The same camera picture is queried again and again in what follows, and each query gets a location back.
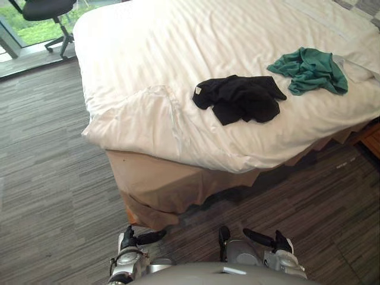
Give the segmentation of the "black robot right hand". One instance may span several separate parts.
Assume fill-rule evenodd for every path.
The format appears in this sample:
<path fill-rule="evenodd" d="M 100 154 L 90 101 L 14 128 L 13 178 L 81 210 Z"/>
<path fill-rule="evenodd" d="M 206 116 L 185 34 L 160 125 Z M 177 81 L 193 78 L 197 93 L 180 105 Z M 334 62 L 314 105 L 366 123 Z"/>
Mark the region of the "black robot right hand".
<path fill-rule="evenodd" d="M 243 229 L 243 234 L 250 240 L 271 248 L 272 253 L 274 254 L 279 250 L 290 252 L 291 254 L 294 253 L 291 241 L 288 240 L 288 238 L 286 238 L 279 230 L 275 231 L 274 239 L 247 228 Z"/>

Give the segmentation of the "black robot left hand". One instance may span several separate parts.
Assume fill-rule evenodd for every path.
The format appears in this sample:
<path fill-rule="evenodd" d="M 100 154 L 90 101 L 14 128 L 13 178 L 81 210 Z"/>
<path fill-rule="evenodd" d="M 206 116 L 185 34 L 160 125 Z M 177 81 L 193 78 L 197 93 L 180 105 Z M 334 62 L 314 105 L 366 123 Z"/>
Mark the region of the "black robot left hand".
<path fill-rule="evenodd" d="M 121 251 L 128 247 L 137 247 L 140 245 L 148 245 L 151 243 L 158 242 L 165 237 L 166 233 L 167 231 L 160 230 L 135 236 L 135 232 L 132 226 L 128 226 L 122 234 L 119 250 Z"/>

